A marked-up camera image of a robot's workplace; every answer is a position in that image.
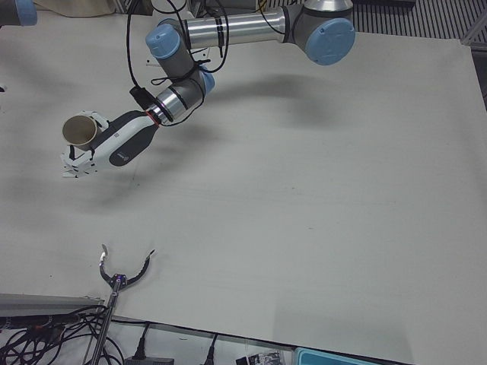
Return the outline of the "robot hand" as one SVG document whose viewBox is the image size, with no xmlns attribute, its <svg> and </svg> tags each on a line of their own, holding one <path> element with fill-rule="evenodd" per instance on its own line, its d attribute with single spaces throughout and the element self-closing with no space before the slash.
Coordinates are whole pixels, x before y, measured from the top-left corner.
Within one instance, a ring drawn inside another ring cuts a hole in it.
<svg viewBox="0 0 487 365">
<path fill-rule="evenodd" d="M 147 113 L 129 111 L 110 121 L 86 112 L 100 132 L 83 147 L 68 143 L 60 155 L 65 178 L 81 178 L 107 168 L 123 167 L 145 150 L 159 128 Z"/>
</svg>

